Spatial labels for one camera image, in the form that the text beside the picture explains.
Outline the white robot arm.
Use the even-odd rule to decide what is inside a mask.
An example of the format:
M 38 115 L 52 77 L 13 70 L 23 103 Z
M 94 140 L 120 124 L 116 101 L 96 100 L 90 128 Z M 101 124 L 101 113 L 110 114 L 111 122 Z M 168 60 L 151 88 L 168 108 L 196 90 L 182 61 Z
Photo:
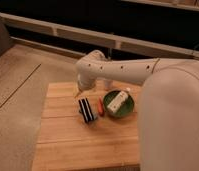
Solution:
M 138 96 L 141 171 L 199 171 L 199 60 L 108 61 L 94 50 L 76 63 L 78 88 L 106 78 L 142 87 Z

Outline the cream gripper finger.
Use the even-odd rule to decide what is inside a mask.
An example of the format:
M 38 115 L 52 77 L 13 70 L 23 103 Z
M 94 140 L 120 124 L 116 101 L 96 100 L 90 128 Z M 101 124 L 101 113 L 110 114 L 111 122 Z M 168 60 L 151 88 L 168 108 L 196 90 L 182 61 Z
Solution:
M 82 93 L 81 91 L 77 91 L 74 97 L 75 98 L 78 97 L 81 93 Z

